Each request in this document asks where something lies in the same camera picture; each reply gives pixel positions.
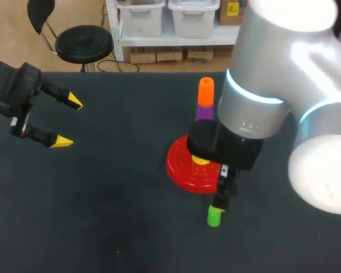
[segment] chair backrest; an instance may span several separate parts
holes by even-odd
[[[29,0],[27,12],[33,28],[41,34],[43,25],[55,9],[55,0]]]

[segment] white storage bin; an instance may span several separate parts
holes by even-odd
[[[124,5],[117,2],[127,35],[161,35],[161,17],[164,5],[165,0],[151,5]]]
[[[168,7],[173,11],[176,36],[212,37],[215,11],[220,8],[220,0],[169,0]]]

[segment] metal chair leg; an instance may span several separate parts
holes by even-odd
[[[94,63],[85,64],[85,68],[86,68],[86,72],[96,72]]]

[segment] black stool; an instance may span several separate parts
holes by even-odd
[[[111,34],[100,26],[87,25],[69,28],[57,37],[47,22],[54,8],[55,0],[29,0],[27,11],[33,28],[59,58],[72,64],[82,64],[81,72],[94,72],[94,63],[105,58],[114,48]],[[42,32],[44,24],[56,38],[55,50]]]

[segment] yellow ring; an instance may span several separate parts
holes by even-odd
[[[192,160],[193,160],[193,162],[195,162],[198,165],[207,165],[207,164],[210,163],[209,160],[198,158],[198,157],[196,157],[194,155],[192,155]]]

